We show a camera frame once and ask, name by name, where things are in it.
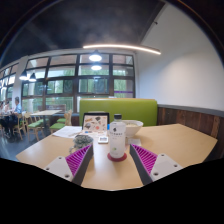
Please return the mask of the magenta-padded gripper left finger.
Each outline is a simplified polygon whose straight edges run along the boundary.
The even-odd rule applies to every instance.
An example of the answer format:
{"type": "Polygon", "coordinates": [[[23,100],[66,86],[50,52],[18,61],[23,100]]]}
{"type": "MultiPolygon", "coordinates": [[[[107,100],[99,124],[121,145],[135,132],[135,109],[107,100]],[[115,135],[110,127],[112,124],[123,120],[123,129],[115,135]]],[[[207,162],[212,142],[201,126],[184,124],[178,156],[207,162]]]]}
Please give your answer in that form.
{"type": "Polygon", "coordinates": [[[44,170],[76,185],[81,185],[92,156],[93,146],[88,145],[67,157],[58,156],[44,170]]]}

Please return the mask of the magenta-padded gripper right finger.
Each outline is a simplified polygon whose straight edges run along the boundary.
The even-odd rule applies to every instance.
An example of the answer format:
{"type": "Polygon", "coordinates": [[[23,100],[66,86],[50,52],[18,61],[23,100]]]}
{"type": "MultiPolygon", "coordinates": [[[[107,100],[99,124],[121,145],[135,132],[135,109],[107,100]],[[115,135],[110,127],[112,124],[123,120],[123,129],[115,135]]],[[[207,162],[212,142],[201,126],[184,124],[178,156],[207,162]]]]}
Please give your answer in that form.
{"type": "Polygon", "coordinates": [[[141,146],[131,144],[130,155],[135,162],[143,185],[150,184],[182,169],[165,153],[155,154],[141,146]]]}

